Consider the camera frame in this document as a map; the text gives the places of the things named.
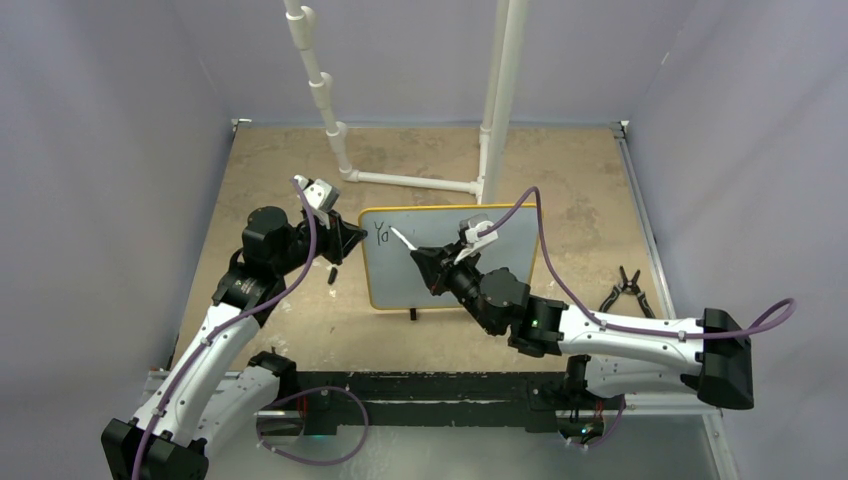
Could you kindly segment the yellow framed whiteboard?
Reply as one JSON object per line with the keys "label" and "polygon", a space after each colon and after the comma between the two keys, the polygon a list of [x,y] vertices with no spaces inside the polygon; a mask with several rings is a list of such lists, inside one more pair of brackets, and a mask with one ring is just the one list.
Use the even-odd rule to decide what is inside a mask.
{"label": "yellow framed whiteboard", "polygon": [[[451,293],[433,293],[433,275],[454,266],[464,248],[465,223],[484,215],[500,220],[507,204],[374,207],[363,210],[359,227],[369,301],[377,310],[444,309],[460,305]],[[497,231],[498,238],[468,257],[482,274],[505,267],[529,284],[538,251],[536,206],[522,205]]]}

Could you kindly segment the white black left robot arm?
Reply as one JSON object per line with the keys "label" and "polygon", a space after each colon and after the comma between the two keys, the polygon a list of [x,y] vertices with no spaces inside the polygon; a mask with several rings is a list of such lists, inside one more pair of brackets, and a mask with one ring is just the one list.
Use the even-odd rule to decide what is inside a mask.
{"label": "white black left robot arm", "polygon": [[334,210],[304,213],[293,226],[273,206],[254,210],[201,326],[162,384],[128,421],[111,420],[101,444],[114,479],[203,479],[231,438],[270,405],[298,395],[296,365],[255,355],[235,378],[230,364],[259,333],[282,294],[285,277],[316,256],[339,265],[367,236]]}

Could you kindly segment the white whiteboard marker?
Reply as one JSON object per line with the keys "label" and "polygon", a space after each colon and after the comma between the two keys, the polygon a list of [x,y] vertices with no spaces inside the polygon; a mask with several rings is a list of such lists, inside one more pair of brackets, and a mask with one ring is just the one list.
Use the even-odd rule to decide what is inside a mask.
{"label": "white whiteboard marker", "polygon": [[390,226],[390,231],[406,246],[408,250],[417,250],[417,247],[409,239],[407,239],[406,236],[401,233],[397,228],[395,228],[394,226]]}

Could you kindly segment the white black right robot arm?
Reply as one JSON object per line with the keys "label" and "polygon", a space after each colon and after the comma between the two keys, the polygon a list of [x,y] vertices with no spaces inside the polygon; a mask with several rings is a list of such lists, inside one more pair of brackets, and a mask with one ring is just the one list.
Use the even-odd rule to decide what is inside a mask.
{"label": "white black right robot arm", "polygon": [[418,247],[410,257],[433,296],[453,295],[491,336],[519,353],[566,355],[584,366],[564,376],[561,392],[576,407],[630,392],[692,393],[731,410],[753,408],[752,342],[724,310],[696,318],[651,319],[582,311],[532,294],[506,267],[482,273],[459,244]]}

